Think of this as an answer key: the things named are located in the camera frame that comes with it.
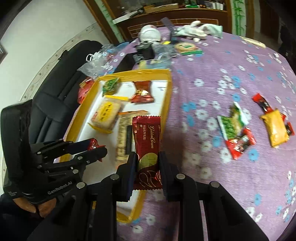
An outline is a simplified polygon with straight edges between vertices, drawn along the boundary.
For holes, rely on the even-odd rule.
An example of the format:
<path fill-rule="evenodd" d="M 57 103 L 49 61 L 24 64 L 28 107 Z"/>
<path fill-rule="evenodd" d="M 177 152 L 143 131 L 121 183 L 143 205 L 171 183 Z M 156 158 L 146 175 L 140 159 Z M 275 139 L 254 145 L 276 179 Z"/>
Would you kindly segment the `person's left hand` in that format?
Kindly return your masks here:
<path fill-rule="evenodd" d="M 36 213 L 37 210 L 39 211 L 39 214 L 42 218 L 46 218 L 51 211 L 56 207 L 57 199 L 51 199 L 47 202 L 44 202 L 42 204 L 39 204 L 38 207 L 34 206 L 31 204 L 26 198 L 20 197 L 20 198 L 15 198 L 13 199 L 15 204 L 20 207 L 21 209 L 31 212 L 31 213 Z"/>

